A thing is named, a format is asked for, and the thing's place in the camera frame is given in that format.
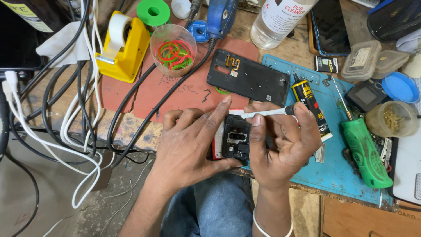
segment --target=blue heat gun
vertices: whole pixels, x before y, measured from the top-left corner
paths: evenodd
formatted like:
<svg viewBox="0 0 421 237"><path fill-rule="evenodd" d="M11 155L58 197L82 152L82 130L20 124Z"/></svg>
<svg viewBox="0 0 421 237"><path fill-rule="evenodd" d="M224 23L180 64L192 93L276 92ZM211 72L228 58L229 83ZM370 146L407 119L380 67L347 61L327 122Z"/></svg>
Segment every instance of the blue heat gun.
<svg viewBox="0 0 421 237"><path fill-rule="evenodd" d="M223 39L234 23L238 0L210 0L208 33L211 38Z"/></svg>

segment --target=yellow and black glue tube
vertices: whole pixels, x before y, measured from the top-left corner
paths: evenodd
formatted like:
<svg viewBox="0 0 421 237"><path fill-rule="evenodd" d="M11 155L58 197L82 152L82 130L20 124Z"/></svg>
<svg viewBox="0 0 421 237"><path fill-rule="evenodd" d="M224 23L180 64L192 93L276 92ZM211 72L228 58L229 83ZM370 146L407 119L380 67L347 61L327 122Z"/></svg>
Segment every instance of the yellow and black glue tube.
<svg viewBox="0 0 421 237"><path fill-rule="evenodd" d="M294 92L295 98L298 102L303 103L316 117L317 125L319 126L320 137L322 141L332 137L330 133L328 123L320 110L319 104L314 97L314 94L310 88L309 81L299 80L297 74L293 73L295 83L291 86Z"/></svg>

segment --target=yellow tape dispenser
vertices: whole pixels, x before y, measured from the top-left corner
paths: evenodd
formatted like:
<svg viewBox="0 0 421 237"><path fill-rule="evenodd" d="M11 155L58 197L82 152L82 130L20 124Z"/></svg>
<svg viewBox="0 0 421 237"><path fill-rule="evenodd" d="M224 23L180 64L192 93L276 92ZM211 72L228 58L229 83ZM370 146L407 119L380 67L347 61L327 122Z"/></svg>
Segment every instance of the yellow tape dispenser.
<svg viewBox="0 0 421 237"><path fill-rule="evenodd" d="M114 11L109 21L102 54L96 53L99 72L133 83L151 37L143 22Z"/></svg>

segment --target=green soldering iron handle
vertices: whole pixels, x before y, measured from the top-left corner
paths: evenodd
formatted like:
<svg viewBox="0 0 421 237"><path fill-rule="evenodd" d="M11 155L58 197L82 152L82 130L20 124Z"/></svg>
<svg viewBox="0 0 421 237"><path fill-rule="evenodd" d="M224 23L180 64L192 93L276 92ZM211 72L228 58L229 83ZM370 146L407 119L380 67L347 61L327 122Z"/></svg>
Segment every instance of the green soldering iron handle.
<svg viewBox="0 0 421 237"><path fill-rule="evenodd" d="M375 189L385 189L393 185L387 175L380 156L374 147L367 127L362 118L341 122L345 140L352 151L364 183Z"/></svg>

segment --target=clear plastic cup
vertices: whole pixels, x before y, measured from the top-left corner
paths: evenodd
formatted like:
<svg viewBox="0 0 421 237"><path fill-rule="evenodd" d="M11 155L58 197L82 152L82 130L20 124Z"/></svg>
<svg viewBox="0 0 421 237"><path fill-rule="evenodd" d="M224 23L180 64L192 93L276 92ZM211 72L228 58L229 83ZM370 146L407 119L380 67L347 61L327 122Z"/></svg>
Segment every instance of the clear plastic cup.
<svg viewBox="0 0 421 237"><path fill-rule="evenodd" d="M416 113L402 101L376 105L365 115L365 122L368 130L380 137L407 137L419 128Z"/></svg>
<svg viewBox="0 0 421 237"><path fill-rule="evenodd" d="M185 68L170 70L161 63L157 55L157 51L159 47L163 44L163 42L173 41L173 40L181 40L185 42L188 45L188 47L190 47L191 49L191 54L192 54L191 56L193 57L193 60ZM173 76L173 77L181 77L184 74L188 73L190 69L193 67L193 64L197 55L197 46L196 46L195 38L192 36L192 34L188 30L184 29L184 27L181 27L175 24L165 24L163 26L160 26L158 29L156 29L151 36L151 43L150 43L149 48L151 50L151 53L154 58L154 62L158 70L164 73L165 75Z"/></svg>

